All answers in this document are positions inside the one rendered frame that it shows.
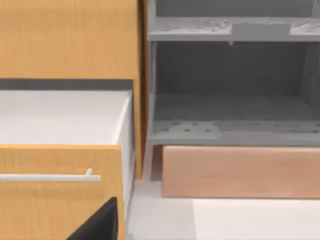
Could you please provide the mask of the grey pierced shelf cabinet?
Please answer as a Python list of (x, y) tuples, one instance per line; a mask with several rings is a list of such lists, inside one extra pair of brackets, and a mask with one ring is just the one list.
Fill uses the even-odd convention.
[(320, 148), (320, 0), (147, 0), (155, 146)]

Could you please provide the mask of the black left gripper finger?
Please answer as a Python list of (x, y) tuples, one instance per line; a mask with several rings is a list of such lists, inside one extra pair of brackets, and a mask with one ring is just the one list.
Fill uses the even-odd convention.
[(66, 240), (118, 240), (117, 198), (111, 197)]

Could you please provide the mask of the white open drawer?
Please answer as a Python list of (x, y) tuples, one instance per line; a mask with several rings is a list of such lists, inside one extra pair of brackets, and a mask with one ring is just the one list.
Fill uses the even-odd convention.
[(124, 207), (135, 168), (129, 90), (1, 90), (0, 144), (119, 145)]

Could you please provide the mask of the wooden cupboard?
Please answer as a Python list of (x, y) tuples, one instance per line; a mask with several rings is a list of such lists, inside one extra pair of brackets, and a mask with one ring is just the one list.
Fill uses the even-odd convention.
[(135, 177), (146, 139), (145, 0), (0, 0), (0, 78), (133, 81)]

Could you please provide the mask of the pale wooden drawer front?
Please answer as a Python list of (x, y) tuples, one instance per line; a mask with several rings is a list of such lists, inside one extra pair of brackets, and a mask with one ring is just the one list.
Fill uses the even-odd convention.
[(169, 198), (320, 199), (320, 148), (159, 146), (151, 179)]

